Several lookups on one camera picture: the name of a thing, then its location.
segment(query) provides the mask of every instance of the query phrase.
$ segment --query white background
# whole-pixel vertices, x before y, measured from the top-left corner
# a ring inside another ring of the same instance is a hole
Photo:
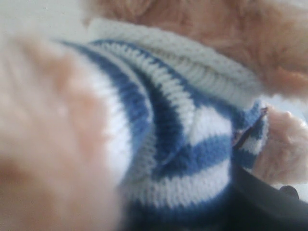
[[[77,0],[0,0],[0,28],[4,32],[14,31],[24,24],[32,24],[55,38],[86,41],[87,33],[82,26]],[[308,0],[293,0],[295,3]],[[283,102],[276,97],[270,99],[281,109],[291,111],[304,119],[302,111],[294,103]],[[301,199],[308,201],[308,185],[296,185]]]

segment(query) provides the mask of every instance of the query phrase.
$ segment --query white knit collar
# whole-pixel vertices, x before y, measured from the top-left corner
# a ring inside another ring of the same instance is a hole
[[[163,59],[200,91],[240,108],[249,108],[262,93],[256,75],[241,64],[198,42],[159,28],[98,19],[90,39],[134,43]]]

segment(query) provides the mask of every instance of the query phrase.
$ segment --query knitted sweater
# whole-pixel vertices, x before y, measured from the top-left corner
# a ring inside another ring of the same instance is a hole
[[[266,140],[260,83],[173,33],[97,26],[94,42],[64,44],[101,71],[93,83],[109,109],[107,153],[128,215],[147,224],[212,224],[228,202],[231,159],[251,170]]]

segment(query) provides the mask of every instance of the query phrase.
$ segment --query stuffed animal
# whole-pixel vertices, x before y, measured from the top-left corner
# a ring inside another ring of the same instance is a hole
[[[258,100],[307,99],[304,10],[84,5],[87,24],[103,18],[91,43],[21,32],[2,46],[1,230],[110,231],[121,214],[143,230],[216,227],[232,160],[268,183],[307,181],[307,127]]]

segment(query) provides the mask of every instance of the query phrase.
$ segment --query plush toy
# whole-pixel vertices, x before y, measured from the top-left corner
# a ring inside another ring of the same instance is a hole
[[[2,46],[1,230],[110,231],[121,214],[124,226],[217,226],[231,160],[268,183],[307,181],[308,128],[258,100],[307,99],[304,10],[84,5],[87,24],[104,18],[91,43],[26,32]]]

